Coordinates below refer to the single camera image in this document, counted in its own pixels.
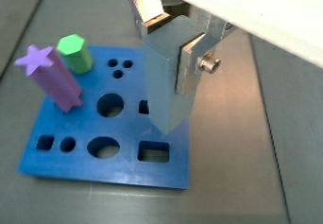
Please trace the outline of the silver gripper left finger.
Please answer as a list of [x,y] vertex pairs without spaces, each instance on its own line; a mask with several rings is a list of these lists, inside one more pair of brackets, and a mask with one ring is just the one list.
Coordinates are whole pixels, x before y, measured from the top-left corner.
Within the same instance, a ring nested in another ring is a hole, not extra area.
[[143,38],[166,25],[173,16],[165,11],[162,0],[129,0],[129,2],[139,37]]

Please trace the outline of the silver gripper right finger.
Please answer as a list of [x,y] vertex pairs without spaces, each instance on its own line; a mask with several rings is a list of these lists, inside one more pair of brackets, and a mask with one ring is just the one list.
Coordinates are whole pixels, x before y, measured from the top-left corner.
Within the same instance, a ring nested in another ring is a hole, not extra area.
[[202,31],[179,47],[179,63],[175,89],[187,95],[201,81],[203,72],[214,74],[221,66],[217,46],[234,32],[237,27],[203,9],[195,12],[194,18]]

